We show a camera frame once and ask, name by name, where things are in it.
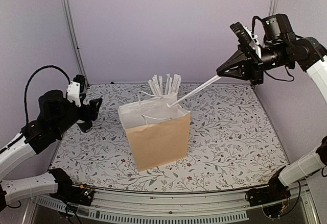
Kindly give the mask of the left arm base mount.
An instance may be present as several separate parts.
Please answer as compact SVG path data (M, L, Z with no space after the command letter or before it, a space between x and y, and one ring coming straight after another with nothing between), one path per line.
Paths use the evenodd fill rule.
M87 184L74 186L69 175L61 168L48 171L57 184L57 191L50 193L50 197L61 200L63 203L74 203L83 206L91 206L94 190Z

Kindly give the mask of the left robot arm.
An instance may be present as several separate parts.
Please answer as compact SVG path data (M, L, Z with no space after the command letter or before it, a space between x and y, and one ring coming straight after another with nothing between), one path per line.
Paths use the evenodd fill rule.
M74 124L78 124L82 132L87 132L98 118L102 101L102 98L97 98L77 106L74 102L69 102L61 90L48 91L38 99L40 113L37 119L25 125L1 149L2 210L21 199L47 193L64 203L90 205L90 196L80 187L74 187L71 178L61 168L20 180L6 181L4 177L25 160L60 141Z

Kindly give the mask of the brown paper bag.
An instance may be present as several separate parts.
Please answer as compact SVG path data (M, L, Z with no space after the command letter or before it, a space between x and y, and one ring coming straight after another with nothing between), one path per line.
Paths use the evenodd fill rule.
M138 98L120 106L118 115L138 171L187 156L191 113L176 93Z

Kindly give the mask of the paper-wrapped straws bundle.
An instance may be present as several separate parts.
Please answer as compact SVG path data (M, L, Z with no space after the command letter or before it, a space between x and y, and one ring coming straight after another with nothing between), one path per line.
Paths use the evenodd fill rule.
M153 95L161 96L175 93L177 94L181 85L181 75L169 73L165 76L154 74L151 79L147 81Z

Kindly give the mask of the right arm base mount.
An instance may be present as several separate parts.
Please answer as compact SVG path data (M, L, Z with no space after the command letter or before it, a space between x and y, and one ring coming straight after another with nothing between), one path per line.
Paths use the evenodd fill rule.
M249 202L250 206L259 206L275 201L286 200L283 204L276 206L268 206L263 208L263 213L269 219L281 218L293 211L297 206L301 195L301 183L298 183L298 195L293 206L290 206L291 193L288 186L284 186L278 179L280 170L276 172L268 181L268 186L264 188L251 188L245 194L245 200Z

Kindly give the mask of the single paper-wrapped straw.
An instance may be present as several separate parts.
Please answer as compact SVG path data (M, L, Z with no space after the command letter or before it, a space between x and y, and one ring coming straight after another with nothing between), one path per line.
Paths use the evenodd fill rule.
M219 75L215 75L213 76L211 79L207 80L206 82L204 82L203 84L201 84L200 86L198 86L197 88L195 88L194 90L192 90L191 92L187 93L186 95L184 95L183 97L181 97L180 99L178 99L177 101L175 101L172 104L167 104L167 106L169 108L179 104L180 102L182 102L183 100L193 96L194 94L200 92L201 90L203 90L204 88L208 87L209 85L211 85L212 83L220 80L222 77Z

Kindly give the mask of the aluminium front rail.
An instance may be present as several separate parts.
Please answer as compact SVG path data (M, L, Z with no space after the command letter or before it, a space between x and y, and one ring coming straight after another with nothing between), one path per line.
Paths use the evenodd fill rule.
M23 223L322 223L305 181L289 198L252 206L247 189L154 193L98 188L90 206L48 195L28 202Z

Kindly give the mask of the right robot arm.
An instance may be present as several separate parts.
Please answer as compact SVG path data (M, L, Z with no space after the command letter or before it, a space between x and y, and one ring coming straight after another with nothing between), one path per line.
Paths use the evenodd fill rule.
M228 16L215 25L216 74L224 81L256 89L290 162L279 171L279 182L264 191L270 202L284 186L325 168L316 150L326 136L326 18L313 11L282 11L270 16Z

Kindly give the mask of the left aluminium corner post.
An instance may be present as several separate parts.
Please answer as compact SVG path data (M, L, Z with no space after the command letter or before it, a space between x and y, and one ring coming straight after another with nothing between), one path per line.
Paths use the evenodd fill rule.
M77 68L78 71L81 75L85 76L86 80L86 87L89 87L89 82L88 78L86 75L85 67L82 61L82 56L80 53L80 46L78 44L78 39L76 35L76 30L74 26L74 21L73 21L73 16L72 16L72 10L71 6L69 3L69 0L61 0L62 1L62 6L63 6L63 12L66 20L66 25L68 29L68 35L71 41L72 49L73 49L73 54L76 60Z

